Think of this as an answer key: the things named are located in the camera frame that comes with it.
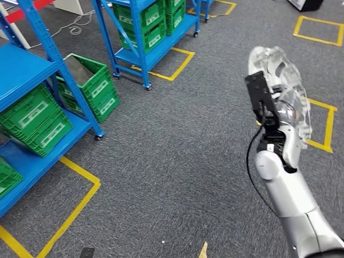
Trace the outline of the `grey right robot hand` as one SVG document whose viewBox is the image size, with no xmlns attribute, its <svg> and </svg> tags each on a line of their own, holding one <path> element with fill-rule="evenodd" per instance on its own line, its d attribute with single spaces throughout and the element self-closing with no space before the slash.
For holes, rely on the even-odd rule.
<svg viewBox="0 0 344 258">
<path fill-rule="evenodd" d="M 311 128 L 310 105 L 301 83 L 277 84 L 270 87 L 276 112 L 268 112 L 269 124 L 289 124 L 296 129 Z"/>
</svg>

